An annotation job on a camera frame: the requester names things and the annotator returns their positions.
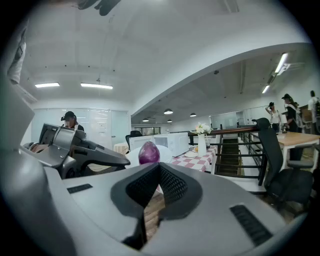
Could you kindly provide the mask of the white round plate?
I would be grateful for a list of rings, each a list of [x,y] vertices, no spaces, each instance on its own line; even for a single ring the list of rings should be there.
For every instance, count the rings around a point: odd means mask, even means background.
[[[142,147],[138,147],[125,155],[125,157],[130,161],[130,165],[125,166],[126,169],[140,165],[138,155],[141,148]],[[164,163],[170,163],[173,158],[172,152],[167,147],[162,145],[157,145],[157,148],[160,153],[159,161]]]

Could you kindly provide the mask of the red white checkered tablecloth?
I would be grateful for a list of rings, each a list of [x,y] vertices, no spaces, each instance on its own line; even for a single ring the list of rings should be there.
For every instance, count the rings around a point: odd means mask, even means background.
[[[186,168],[198,170],[200,172],[214,173],[214,167],[217,160],[217,146],[211,146],[206,150],[206,155],[202,157],[188,158],[185,154],[173,157],[171,164]]]

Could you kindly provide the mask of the purple eggplant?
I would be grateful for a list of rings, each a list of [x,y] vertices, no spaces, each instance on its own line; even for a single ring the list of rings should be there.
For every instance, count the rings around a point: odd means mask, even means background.
[[[140,165],[160,162],[160,151],[152,141],[147,141],[141,147],[138,153],[138,161]]]

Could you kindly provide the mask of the black railing with wooden rail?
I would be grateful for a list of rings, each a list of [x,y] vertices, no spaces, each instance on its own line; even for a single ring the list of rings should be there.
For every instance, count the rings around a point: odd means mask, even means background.
[[[206,135],[205,141],[216,149],[210,172],[235,180],[254,181],[260,187],[266,174],[267,158],[257,131],[254,125],[244,125],[215,128]]]

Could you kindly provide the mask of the white microwave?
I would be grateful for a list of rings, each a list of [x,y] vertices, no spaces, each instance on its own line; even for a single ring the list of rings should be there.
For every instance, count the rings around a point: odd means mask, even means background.
[[[173,157],[178,157],[189,151],[189,136],[187,132],[175,132],[168,134],[144,135],[129,138],[130,150],[142,147],[151,141],[156,146],[163,146],[171,151]]]

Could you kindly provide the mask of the person's left hand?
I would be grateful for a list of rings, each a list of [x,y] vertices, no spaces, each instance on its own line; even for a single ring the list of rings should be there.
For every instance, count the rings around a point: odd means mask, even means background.
[[[47,149],[48,148],[48,144],[39,144],[39,143],[34,143],[30,146],[29,150],[33,153],[40,153],[42,152],[43,150]]]

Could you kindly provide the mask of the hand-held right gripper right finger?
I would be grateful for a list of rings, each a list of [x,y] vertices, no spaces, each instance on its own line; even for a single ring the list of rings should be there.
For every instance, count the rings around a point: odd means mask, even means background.
[[[300,229],[301,214],[290,223],[271,206],[234,182],[175,165],[196,180],[202,197],[186,217],[162,220],[142,248],[150,256],[275,256]]]

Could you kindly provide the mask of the light wooden desk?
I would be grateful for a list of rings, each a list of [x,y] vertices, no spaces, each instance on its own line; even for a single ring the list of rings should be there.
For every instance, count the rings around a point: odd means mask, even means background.
[[[287,169],[287,161],[290,158],[290,149],[302,149],[313,147],[320,144],[320,135],[305,134],[297,132],[287,132],[275,135],[275,132],[268,131],[254,132],[261,145],[262,152],[266,155],[268,161],[268,172],[272,168],[279,171]]]

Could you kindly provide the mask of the pastel flower bouquet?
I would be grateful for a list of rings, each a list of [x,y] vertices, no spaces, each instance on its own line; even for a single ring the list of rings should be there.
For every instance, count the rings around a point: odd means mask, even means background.
[[[206,124],[206,123],[198,123],[198,125],[195,127],[195,133],[198,135],[204,135],[204,134],[210,134],[212,131],[212,128]]]

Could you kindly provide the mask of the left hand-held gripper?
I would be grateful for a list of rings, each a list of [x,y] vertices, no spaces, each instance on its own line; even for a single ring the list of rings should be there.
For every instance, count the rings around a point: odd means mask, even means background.
[[[62,179],[113,173],[131,164],[123,154],[85,138],[82,130],[45,123],[39,141],[22,145],[21,151],[56,169]],[[48,148],[34,153],[32,144],[48,144]]]

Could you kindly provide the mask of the person's grey shirt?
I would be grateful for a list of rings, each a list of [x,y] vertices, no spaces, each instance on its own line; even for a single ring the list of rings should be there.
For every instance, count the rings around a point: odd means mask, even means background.
[[[10,83],[0,87],[0,151],[20,147],[33,117],[33,110]]]

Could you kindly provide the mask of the white vase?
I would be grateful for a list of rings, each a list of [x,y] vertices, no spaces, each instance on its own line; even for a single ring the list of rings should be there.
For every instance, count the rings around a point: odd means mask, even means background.
[[[207,146],[206,146],[206,140],[205,140],[205,134],[201,133],[198,134],[198,156],[203,157],[207,153]]]

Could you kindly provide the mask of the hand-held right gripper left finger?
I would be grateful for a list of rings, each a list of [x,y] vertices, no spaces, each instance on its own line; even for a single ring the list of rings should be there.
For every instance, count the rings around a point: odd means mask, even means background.
[[[158,256],[146,242],[144,208],[158,165],[63,180],[46,167],[48,226],[44,248],[54,256]]]

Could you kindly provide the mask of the black office chair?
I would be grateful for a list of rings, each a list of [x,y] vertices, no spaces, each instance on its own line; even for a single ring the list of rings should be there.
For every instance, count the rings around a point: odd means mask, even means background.
[[[138,130],[132,130],[130,132],[130,134],[125,136],[125,140],[126,140],[126,142],[128,144],[128,149],[129,150],[131,150],[131,148],[130,148],[130,138],[141,137],[141,136],[142,136],[142,133],[140,131],[138,131]]]
[[[263,183],[266,193],[273,198],[278,210],[286,208],[287,202],[295,202],[302,205],[301,213],[307,212],[313,186],[313,174],[309,169],[313,167],[313,162],[289,160],[288,168],[283,168],[283,153],[269,120],[262,117],[253,121],[268,162]]]

